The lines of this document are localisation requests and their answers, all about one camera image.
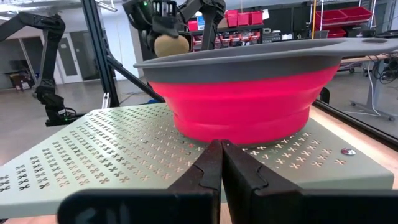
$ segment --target collapsible bowl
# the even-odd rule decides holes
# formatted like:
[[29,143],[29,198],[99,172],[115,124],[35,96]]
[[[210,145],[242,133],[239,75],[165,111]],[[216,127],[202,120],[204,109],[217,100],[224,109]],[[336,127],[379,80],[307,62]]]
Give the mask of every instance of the collapsible bowl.
[[135,64],[189,138],[235,144],[300,131],[343,56],[398,49],[396,39],[318,39],[174,55]]

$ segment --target tan ball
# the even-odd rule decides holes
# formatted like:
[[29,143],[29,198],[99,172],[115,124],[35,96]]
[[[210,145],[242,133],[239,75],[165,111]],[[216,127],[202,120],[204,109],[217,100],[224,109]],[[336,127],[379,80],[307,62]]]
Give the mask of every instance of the tan ball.
[[181,35],[178,38],[162,35],[155,40],[155,53],[158,57],[166,57],[188,52],[188,40]]

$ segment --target red storage bin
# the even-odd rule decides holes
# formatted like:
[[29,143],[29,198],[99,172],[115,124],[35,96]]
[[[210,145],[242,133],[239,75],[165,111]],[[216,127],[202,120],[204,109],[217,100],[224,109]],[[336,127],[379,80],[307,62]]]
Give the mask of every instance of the red storage bin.
[[196,31],[198,30],[198,21],[189,21],[188,22],[189,31]]
[[250,13],[238,13],[238,26],[248,26],[249,25],[249,15]]
[[[348,16],[344,14],[341,10],[328,10],[323,11],[322,25],[327,26],[329,24],[334,24],[337,22],[347,21]],[[315,24],[317,27],[321,25],[321,12],[316,13]]]
[[252,12],[249,18],[250,25],[262,24],[262,12]]
[[344,37],[346,32],[340,27],[334,27],[329,30],[328,38],[339,38]]
[[351,7],[340,11],[347,16],[347,21],[367,21],[372,17],[372,12],[364,7]]
[[225,14],[228,27],[238,26],[238,10],[228,10]]

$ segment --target gray metal table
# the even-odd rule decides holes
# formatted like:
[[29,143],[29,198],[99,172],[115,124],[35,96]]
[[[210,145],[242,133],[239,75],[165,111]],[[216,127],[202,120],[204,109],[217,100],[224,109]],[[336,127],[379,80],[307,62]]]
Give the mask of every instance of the gray metal table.
[[[378,74],[383,74],[384,72],[384,59],[388,58],[389,56],[387,55],[378,55],[377,57],[375,56],[370,56],[372,58],[372,60],[378,60],[377,62],[377,72]],[[352,59],[348,59],[348,60],[343,60],[341,61],[342,63],[349,63],[349,62],[365,62],[365,61],[370,61],[371,59],[369,57],[364,57],[364,58],[352,58]],[[356,106],[359,109],[363,110],[364,112],[367,113],[371,113],[374,114],[374,110],[373,107],[375,108],[375,110],[383,117],[387,118],[389,121],[395,121],[395,117],[393,114],[390,114],[388,112],[382,111],[377,109],[377,104],[379,102],[379,95],[380,95],[380,91],[381,91],[381,83],[378,79],[376,79],[374,77],[374,75],[370,75],[370,79],[372,84],[369,84],[369,91],[368,91],[368,98],[366,100],[366,104],[363,103],[359,103],[357,101],[353,101],[351,100],[351,105],[352,106]]]
[[[206,148],[182,136],[165,104],[94,110],[0,167],[0,218],[55,214],[82,189],[164,189]],[[391,189],[394,176],[311,120],[242,150],[304,188]]]

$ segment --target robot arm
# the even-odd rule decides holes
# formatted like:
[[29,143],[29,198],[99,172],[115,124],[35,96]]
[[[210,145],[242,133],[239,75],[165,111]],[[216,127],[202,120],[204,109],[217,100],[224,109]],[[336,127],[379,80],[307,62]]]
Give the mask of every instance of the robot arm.
[[200,11],[205,19],[202,50],[215,47],[216,30],[224,18],[224,0],[188,0],[177,7],[175,1],[132,0],[123,4],[130,23],[142,32],[148,48],[154,52],[156,38],[167,35],[178,38],[186,30],[187,19]]
[[43,30],[45,44],[40,66],[40,77],[33,87],[37,99],[45,105],[48,116],[47,126],[69,124],[76,117],[67,111],[63,98],[55,94],[54,70],[59,42],[65,31],[65,23],[60,16],[51,17],[20,12],[9,21],[0,25],[0,41],[30,26]]

